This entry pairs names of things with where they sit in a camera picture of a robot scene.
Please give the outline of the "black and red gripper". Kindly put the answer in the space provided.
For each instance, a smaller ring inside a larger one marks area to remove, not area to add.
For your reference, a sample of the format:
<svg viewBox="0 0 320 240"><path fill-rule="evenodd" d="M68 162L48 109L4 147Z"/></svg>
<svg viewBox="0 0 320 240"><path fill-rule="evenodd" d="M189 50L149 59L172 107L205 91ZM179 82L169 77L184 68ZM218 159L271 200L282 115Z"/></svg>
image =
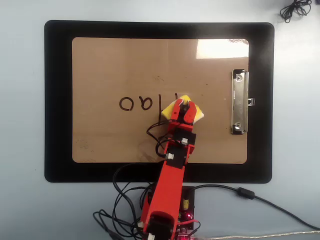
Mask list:
<svg viewBox="0 0 320 240"><path fill-rule="evenodd" d="M193 124L195 122L195 117L197 114L197 108L194 102L187 102L187 110L184 116L181 112L181 105L183 105L184 100L178 98L173 105L171 119L176 121L171 121L168 125L168 132L171 134L168 142L168 146L174 145L195 145L197 135L193 133Z"/></svg>

